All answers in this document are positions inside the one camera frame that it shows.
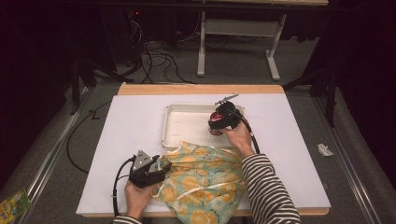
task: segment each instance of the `white tray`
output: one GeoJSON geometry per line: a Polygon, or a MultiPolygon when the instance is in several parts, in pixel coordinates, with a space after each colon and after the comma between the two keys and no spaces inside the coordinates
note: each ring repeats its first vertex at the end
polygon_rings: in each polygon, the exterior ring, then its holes
{"type": "MultiPolygon", "coordinates": [[[[201,146],[232,147],[225,134],[215,136],[209,132],[210,115],[217,105],[169,105],[163,125],[163,146],[174,150],[180,141],[201,146]]],[[[235,106],[244,114],[244,108],[235,106]]]]}

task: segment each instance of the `desk leg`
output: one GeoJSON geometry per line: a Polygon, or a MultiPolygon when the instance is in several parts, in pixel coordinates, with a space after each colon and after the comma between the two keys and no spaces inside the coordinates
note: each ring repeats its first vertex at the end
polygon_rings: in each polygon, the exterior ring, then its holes
{"type": "Polygon", "coordinates": [[[198,77],[205,75],[205,12],[201,12],[201,45],[198,54],[198,77]]]}
{"type": "Polygon", "coordinates": [[[285,20],[286,20],[286,14],[283,14],[280,17],[279,25],[276,27],[273,46],[271,47],[270,50],[265,51],[265,57],[267,58],[268,66],[270,67],[270,71],[271,71],[271,76],[274,81],[280,80],[280,76],[279,73],[277,72],[277,68],[274,60],[274,54],[277,47],[277,43],[279,42],[280,35],[282,34],[283,26],[285,25],[285,20]]]}

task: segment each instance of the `yellow floral cloth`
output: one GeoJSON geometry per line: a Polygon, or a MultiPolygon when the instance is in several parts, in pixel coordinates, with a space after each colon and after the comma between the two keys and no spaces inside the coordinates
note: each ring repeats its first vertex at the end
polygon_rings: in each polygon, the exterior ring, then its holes
{"type": "Polygon", "coordinates": [[[158,160],[158,168],[169,162],[172,169],[152,197],[166,203],[183,223],[227,223],[245,192],[240,154],[180,142],[158,160]]]}

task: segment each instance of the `person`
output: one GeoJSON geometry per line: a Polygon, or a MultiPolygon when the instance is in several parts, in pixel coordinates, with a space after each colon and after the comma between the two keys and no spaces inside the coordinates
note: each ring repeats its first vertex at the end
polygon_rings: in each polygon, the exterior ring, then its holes
{"type": "MultiPolygon", "coordinates": [[[[276,176],[273,164],[266,155],[253,151],[246,125],[241,121],[235,129],[221,131],[243,157],[242,173],[254,223],[301,223],[299,213],[286,188],[276,176]]],[[[139,219],[154,188],[155,185],[140,189],[128,180],[125,186],[127,214],[116,217],[113,224],[141,224],[139,219]]]]}

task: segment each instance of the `striped shirt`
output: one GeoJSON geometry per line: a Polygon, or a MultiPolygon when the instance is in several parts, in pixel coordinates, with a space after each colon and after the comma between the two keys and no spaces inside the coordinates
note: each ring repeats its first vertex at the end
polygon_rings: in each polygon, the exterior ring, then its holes
{"type": "MultiPolygon", "coordinates": [[[[242,161],[247,196],[255,224],[301,223],[300,216],[275,175],[273,164],[264,154],[251,155],[242,161]]],[[[118,216],[113,224],[141,224],[132,217],[118,216]]]]}

